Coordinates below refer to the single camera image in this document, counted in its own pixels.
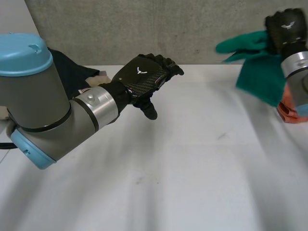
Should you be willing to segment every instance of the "blue base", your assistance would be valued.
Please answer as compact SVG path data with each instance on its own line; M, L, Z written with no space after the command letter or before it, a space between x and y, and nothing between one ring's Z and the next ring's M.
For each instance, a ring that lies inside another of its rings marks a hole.
M13 132L11 140L39 169L46 169L56 163L18 130Z

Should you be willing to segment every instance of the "teal towel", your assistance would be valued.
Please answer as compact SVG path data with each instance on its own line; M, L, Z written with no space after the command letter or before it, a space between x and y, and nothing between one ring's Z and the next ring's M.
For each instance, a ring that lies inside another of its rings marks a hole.
M244 59L236 87L277 107L282 99L286 80L280 66L281 57L269 54L267 48L267 32L257 31L218 44L216 52L223 54L234 52L224 61L227 63Z

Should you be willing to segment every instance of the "dark fabric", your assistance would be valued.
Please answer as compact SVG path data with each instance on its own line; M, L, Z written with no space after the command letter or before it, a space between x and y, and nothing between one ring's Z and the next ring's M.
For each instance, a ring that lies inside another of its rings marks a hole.
M53 56L53 62L68 99L79 95L78 90L89 88L90 86L85 80L89 77L97 76L100 72L99 70L77 65L60 51L48 49Z

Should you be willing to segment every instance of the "gray concrete wall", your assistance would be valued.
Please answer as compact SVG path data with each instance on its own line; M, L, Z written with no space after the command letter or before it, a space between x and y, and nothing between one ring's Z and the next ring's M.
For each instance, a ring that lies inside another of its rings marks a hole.
M125 64L139 53L216 64L215 45L263 29L307 0L26 0L40 35L79 64Z

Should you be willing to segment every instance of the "carbon fiber glove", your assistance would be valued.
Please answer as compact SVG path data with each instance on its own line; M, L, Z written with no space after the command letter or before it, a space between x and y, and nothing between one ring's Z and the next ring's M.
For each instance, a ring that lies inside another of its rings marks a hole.
M307 24L305 15L299 8L286 9L266 17L265 26L271 40L272 53L281 54L291 44L306 44Z
M129 94L129 104L140 108L146 117L155 120L157 112L150 100L153 93L173 76L183 74L183 70L169 58L140 54L126 64L112 82L121 82Z

